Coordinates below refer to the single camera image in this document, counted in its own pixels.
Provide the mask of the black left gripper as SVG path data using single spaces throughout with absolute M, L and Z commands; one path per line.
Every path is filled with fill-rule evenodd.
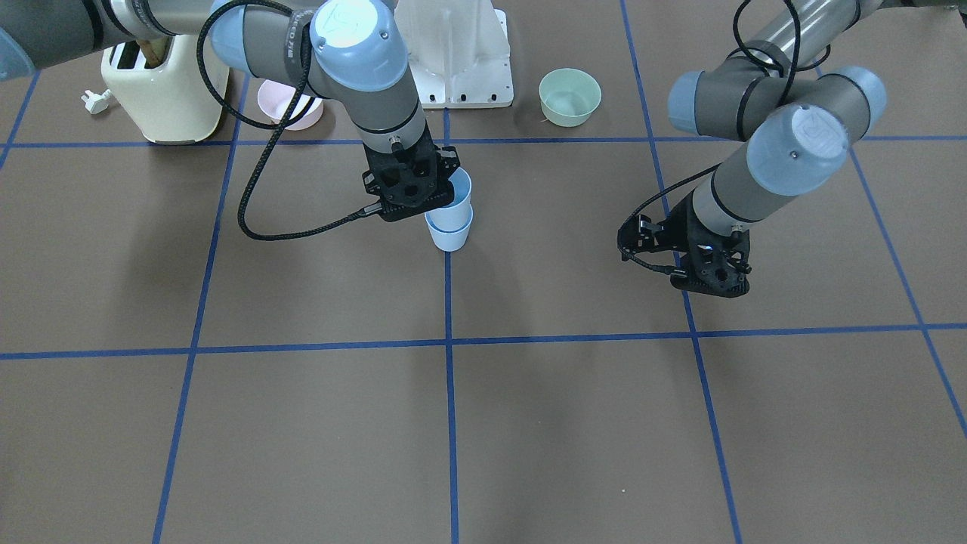
M 737 298 L 749 292 L 750 235 L 746 222 L 728 212 L 713 189 L 696 189 L 654 223 L 642 210 L 664 196 L 649 197 L 619 227 L 616 244 L 623 261 L 667 275 L 683 292 Z M 680 252 L 680 265 L 657 265 L 639 252 Z

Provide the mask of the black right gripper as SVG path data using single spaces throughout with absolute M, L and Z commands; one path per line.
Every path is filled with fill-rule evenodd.
M 375 213 L 383 221 L 401 221 L 438 208 L 456 199 L 450 176 L 462 164 L 453 146 L 437 146 L 431 139 L 401 152 L 378 153 L 365 148 L 369 169 L 363 185 L 378 199 Z

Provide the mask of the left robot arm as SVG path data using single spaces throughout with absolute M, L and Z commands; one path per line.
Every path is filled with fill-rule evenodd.
M 750 231 L 839 171 L 888 103 L 879 76 L 844 66 L 801 79 L 881 1 L 787 1 L 784 13 L 712 71 L 685 73 L 667 100 L 684 133 L 740 142 L 706 168 L 661 221 L 636 208 L 616 234 L 623 261 L 667 276 L 683 292 L 736 298 L 749 291 Z

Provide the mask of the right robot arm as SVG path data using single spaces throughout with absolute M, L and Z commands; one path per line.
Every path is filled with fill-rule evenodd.
M 376 203 L 349 216 L 399 221 L 455 199 L 452 146 L 437 146 L 391 1 L 4 1 L 2 79 L 132 40 L 196 36 L 250 76 L 342 104 L 365 147 L 363 183 Z

